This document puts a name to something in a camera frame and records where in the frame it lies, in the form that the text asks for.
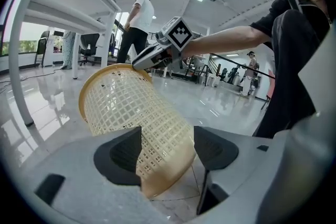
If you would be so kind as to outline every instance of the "person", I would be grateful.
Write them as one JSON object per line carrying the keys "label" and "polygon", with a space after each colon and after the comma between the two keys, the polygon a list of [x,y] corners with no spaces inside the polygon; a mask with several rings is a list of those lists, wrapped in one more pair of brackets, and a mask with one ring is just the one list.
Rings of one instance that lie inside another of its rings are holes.
{"label": "person", "polygon": [[146,46],[147,35],[154,16],[154,7],[150,0],[136,0],[125,23],[125,32],[117,56],[117,63],[125,63],[127,53],[134,44],[137,54]]}
{"label": "person", "polygon": [[61,69],[72,69],[72,54],[73,47],[75,45],[75,32],[64,31],[62,53],[63,53],[63,65]]}
{"label": "person", "polygon": [[[250,51],[248,54],[249,58],[251,59],[248,67],[249,68],[253,68],[255,69],[256,68],[256,65],[257,65],[257,59],[256,59],[256,55],[254,54],[253,51]],[[248,91],[250,90],[251,88],[251,81],[252,81],[252,78],[254,77],[254,71],[253,70],[250,70],[250,69],[247,69],[245,71],[245,74],[244,74],[244,84],[243,84],[243,90],[240,92],[240,95],[241,96],[244,96],[244,97],[247,97],[248,96]]]}
{"label": "person", "polygon": [[227,76],[229,78],[229,80],[227,81],[227,83],[233,84],[233,80],[235,79],[236,73],[237,73],[237,71],[238,71],[239,68],[240,68],[240,66],[236,66],[233,69],[231,69],[229,75]]}
{"label": "person", "polygon": [[268,110],[255,136],[273,138],[299,120],[315,113],[298,72],[305,66],[329,31],[336,0],[275,0],[269,14],[250,26],[194,39],[184,56],[229,52],[265,44],[274,51],[276,82]]}

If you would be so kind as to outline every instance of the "plastic basket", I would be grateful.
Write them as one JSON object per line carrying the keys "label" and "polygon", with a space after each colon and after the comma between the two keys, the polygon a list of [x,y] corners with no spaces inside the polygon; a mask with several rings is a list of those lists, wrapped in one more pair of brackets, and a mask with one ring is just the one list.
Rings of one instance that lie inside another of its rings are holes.
{"label": "plastic basket", "polygon": [[79,110],[94,136],[142,127],[136,171],[147,197],[167,190],[194,160],[193,127],[155,91],[145,71],[128,64],[99,70],[84,84]]}

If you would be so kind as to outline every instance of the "hand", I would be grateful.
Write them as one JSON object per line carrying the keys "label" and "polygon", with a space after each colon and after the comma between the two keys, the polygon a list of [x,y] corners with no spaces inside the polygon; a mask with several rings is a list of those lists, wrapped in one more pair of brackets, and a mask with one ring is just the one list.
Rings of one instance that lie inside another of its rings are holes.
{"label": "hand", "polygon": [[124,29],[125,29],[125,31],[130,30],[130,23],[129,22],[125,23]]}

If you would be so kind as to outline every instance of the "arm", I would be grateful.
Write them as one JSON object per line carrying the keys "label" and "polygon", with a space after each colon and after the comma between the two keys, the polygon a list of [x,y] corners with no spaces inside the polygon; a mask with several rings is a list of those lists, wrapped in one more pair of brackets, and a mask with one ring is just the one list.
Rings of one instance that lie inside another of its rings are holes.
{"label": "arm", "polygon": [[269,36],[253,27],[237,26],[190,41],[183,50],[183,56],[254,48],[270,40]]}
{"label": "arm", "polygon": [[128,29],[130,28],[130,22],[131,20],[139,13],[141,9],[141,5],[138,3],[135,3],[132,7],[131,13],[127,18],[127,21],[125,23],[125,30],[128,31]]}

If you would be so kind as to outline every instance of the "glossy floor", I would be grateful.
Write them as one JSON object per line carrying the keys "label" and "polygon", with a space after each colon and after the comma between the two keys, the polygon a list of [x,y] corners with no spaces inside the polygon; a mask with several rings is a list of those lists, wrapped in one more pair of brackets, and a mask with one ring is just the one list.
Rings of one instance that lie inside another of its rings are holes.
{"label": "glossy floor", "polygon": [[[84,82],[99,68],[79,67],[77,80],[72,79],[71,70],[53,73],[55,67],[22,71],[22,79],[50,74],[22,81],[25,100],[35,121],[35,126],[30,128],[18,113],[11,85],[0,83],[1,144],[11,167],[21,176],[63,145],[90,136],[79,114],[78,97]],[[260,110],[263,102],[240,97],[224,88],[160,77],[154,77],[153,84],[192,125],[252,135],[263,117]],[[152,199],[152,205],[172,222],[183,223],[194,218],[203,176],[203,165],[196,158],[177,183]]]}

